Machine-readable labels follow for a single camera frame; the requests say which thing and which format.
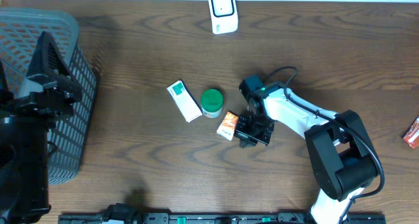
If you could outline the small orange box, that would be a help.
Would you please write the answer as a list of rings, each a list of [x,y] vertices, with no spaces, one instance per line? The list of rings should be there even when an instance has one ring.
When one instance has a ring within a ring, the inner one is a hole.
[[[239,117],[228,111],[217,129],[217,134],[232,141]]]

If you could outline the green lid jar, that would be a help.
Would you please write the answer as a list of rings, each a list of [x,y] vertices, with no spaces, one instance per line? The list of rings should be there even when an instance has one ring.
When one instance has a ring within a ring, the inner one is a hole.
[[[201,108],[203,114],[211,119],[218,117],[223,110],[224,98],[220,91],[207,89],[201,97]]]

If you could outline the white green Panadol box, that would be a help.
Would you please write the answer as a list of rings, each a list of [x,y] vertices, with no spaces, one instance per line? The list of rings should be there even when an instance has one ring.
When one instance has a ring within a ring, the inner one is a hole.
[[[189,94],[182,80],[178,80],[166,89],[173,98],[176,106],[187,122],[202,116],[202,112],[195,102],[194,98]]]

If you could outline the long orange sachet pack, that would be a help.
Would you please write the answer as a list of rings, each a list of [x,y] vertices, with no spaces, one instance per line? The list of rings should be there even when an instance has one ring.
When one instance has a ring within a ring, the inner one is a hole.
[[[416,149],[419,146],[419,117],[415,119],[410,128],[403,136],[403,140],[412,148]]]

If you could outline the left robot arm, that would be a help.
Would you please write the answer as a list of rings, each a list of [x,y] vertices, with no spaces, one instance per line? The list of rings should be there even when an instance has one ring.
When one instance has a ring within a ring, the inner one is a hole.
[[[58,150],[47,134],[73,116],[82,86],[56,42],[42,32],[26,73],[40,92],[15,98],[1,73],[1,222],[36,223],[49,213],[48,160]]]

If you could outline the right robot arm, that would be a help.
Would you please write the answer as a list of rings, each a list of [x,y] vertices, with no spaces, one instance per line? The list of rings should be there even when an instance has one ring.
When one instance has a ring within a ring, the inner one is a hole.
[[[301,223],[384,223],[383,217],[352,215],[357,199],[373,196],[364,190],[384,171],[359,115],[347,110],[336,113],[298,97],[287,83],[265,85],[252,75],[239,90],[252,105],[238,117],[234,137],[240,147],[268,145],[276,122],[306,142],[312,171],[319,185],[317,200]]]

